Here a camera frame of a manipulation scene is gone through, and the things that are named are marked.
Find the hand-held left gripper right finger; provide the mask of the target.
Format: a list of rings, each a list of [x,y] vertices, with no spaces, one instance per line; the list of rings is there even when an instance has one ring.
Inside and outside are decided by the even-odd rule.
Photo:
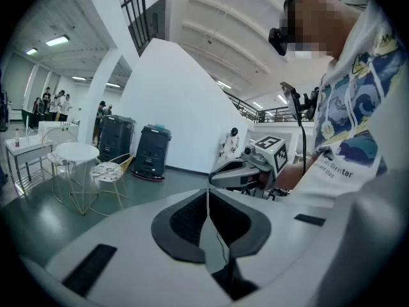
[[[231,258],[258,253],[271,233],[271,222],[260,211],[215,189],[209,190],[210,219],[229,248]]]

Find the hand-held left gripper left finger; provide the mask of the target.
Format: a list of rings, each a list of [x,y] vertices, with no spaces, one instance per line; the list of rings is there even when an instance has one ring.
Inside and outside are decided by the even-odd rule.
[[[207,216],[207,190],[202,189],[160,211],[151,224],[152,237],[171,258],[204,264],[199,243]]]

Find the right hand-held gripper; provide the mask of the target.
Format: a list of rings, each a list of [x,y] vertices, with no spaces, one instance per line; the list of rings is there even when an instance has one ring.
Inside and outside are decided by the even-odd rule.
[[[265,136],[247,145],[239,157],[219,162],[209,174],[208,180],[214,187],[264,198],[268,190],[248,189],[248,177],[262,171],[273,171],[276,181],[287,163],[285,140],[275,136]]]

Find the person's right hand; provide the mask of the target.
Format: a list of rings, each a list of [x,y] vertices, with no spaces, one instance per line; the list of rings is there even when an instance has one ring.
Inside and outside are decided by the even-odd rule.
[[[260,172],[254,175],[251,175],[247,179],[247,188],[253,189],[258,188],[264,191],[273,189],[275,185],[275,174],[273,171],[269,172]]]

